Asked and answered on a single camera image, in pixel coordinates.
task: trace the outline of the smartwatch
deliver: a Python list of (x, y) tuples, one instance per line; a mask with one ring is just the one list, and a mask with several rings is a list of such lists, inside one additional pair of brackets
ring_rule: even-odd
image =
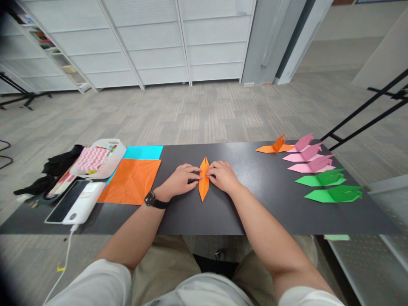
[(167, 206), (169, 206), (169, 203), (162, 202), (156, 199), (153, 191), (149, 191), (149, 193), (144, 199), (144, 202), (146, 203), (147, 206), (153, 206), (160, 209), (166, 209)]

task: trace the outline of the charging cable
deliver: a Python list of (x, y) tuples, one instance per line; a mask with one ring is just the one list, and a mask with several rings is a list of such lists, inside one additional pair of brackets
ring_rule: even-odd
[(71, 227), (71, 229), (70, 229), (70, 234), (69, 234), (69, 238), (68, 238), (67, 255), (66, 255), (66, 257), (65, 257), (65, 266), (64, 266), (64, 268), (61, 268), (62, 273), (61, 273), (61, 275), (59, 276), (59, 279), (58, 279), (57, 282), (55, 283), (54, 287), (52, 287), (50, 293), (48, 293), (47, 298), (45, 299), (45, 301), (44, 301), (44, 303), (43, 303), (42, 306), (44, 306), (44, 305), (47, 303), (48, 299), (50, 298), (51, 293), (54, 291), (55, 287), (58, 285), (58, 283), (60, 282), (61, 278), (63, 277), (63, 275), (64, 275), (64, 273), (65, 273), (65, 271), (66, 271), (66, 269), (67, 269), (69, 249), (71, 248), (72, 235), (73, 235), (73, 233), (78, 229), (78, 227), (79, 227), (79, 224), (74, 224), (74, 225)]

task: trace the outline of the blue paper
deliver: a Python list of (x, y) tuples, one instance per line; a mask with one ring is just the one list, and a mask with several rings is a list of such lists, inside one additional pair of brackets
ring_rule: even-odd
[[(125, 159), (160, 159), (163, 146), (128, 147), (123, 156)], [(109, 184), (115, 172), (108, 178), (106, 186)]]

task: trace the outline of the forearm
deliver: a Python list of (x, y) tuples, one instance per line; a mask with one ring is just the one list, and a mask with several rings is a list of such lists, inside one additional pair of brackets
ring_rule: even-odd
[(165, 210), (143, 204), (120, 227), (95, 260), (106, 259), (127, 267), (131, 273), (146, 255)]
[(254, 252), (272, 274), (313, 266), (291, 235), (245, 186), (231, 193)]

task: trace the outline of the folded paper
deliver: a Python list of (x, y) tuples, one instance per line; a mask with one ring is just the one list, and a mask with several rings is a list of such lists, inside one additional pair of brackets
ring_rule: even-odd
[(302, 152), (303, 150), (307, 149), (310, 145), (310, 143), (313, 140), (313, 133), (310, 133), (306, 136), (303, 136), (298, 140), (298, 142), (295, 143), (295, 147), (288, 152), (293, 153), (293, 152)]
[(208, 163), (207, 157), (204, 157), (200, 168), (202, 170), (200, 172), (202, 178), (198, 181), (198, 191), (200, 193), (201, 201), (203, 202), (208, 188), (210, 187), (210, 179), (207, 177), (207, 172), (210, 169), (210, 164)]
[[(163, 146), (142, 146), (142, 147), (128, 147), (123, 156), (125, 159), (160, 159)], [(109, 177), (106, 185), (109, 184), (115, 172)]]
[(349, 241), (349, 235), (323, 235), (324, 239), (329, 241)]
[(322, 150), (322, 148), (320, 147), (321, 145), (322, 142), (319, 144), (314, 144), (312, 146), (309, 146), (307, 149), (303, 150), (303, 152), (300, 152), (298, 154), (289, 154), (288, 156), (285, 156), (282, 159), (287, 160), (289, 162), (310, 162), (318, 157), (323, 156), (318, 154), (318, 152)]
[(340, 185), (346, 181), (343, 174), (339, 173), (344, 169), (327, 170), (316, 176), (304, 176), (296, 180), (296, 183), (307, 185), (310, 187), (324, 187)]
[(284, 136), (285, 134), (279, 137), (273, 145), (263, 146), (263, 147), (256, 149), (255, 151), (262, 152), (262, 153), (278, 153), (278, 152), (285, 152), (285, 151), (288, 151), (294, 148), (294, 146), (292, 145), (285, 144), (285, 139), (283, 139)]
[(142, 205), (151, 191), (161, 160), (122, 159), (98, 202)]
[(332, 166), (332, 160), (330, 157), (334, 154), (318, 157), (315, 160), (311, 161), (308, 164), (296, 164), (288, 168), (288, 170), (300, 172), (300, 173), (319, 173), (325, 172), (327, 170), (335, 169), (336, 167)]
[(321, 203), (345, 203), (353, 202), (358, 198), (363, 198), (363, 193), (357, 189), (361, 186), (336, 186), (325, 190), (314, 190), (305, 198), (315, 200)]

